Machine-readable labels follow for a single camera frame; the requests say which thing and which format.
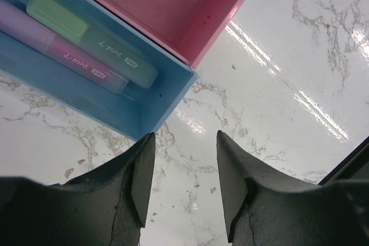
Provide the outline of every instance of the marble countertop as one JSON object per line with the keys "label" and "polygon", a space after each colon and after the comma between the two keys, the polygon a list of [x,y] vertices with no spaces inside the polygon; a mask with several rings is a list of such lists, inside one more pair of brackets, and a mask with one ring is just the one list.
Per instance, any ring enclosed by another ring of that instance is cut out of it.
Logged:
{"label": "marble countertop", "polygon": [[[158,132],[142,246],[227,245],[216,133],[317,183],[369,134],[369,0],[247,0]],[[133,141],[0,78],[0,175],[64,183]]]}

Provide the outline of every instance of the blue plastic tray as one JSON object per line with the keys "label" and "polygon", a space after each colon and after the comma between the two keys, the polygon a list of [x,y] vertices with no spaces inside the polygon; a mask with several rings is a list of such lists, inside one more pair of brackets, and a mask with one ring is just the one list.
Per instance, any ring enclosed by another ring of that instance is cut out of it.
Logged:
{"label": "blue plastic tray", "polygon": [[[25,11],[29,0],[6,0]],[[63,0],[146,58],[159,74],[150,89],[129,82],[117,95],[0,32],[0,70],[80,113],[138,140],[157,131],[198,78],[195,71],[93,0]]]}

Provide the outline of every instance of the purple highlighter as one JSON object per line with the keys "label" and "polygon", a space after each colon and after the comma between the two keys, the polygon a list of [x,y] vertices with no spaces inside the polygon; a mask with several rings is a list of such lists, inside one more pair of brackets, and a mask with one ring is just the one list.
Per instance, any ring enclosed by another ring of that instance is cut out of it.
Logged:
{"label": "purple highlighter", "polygon": [[128,83],[107,65],[6,1],[0,1],[0,31],[113,93],[121,94]]}

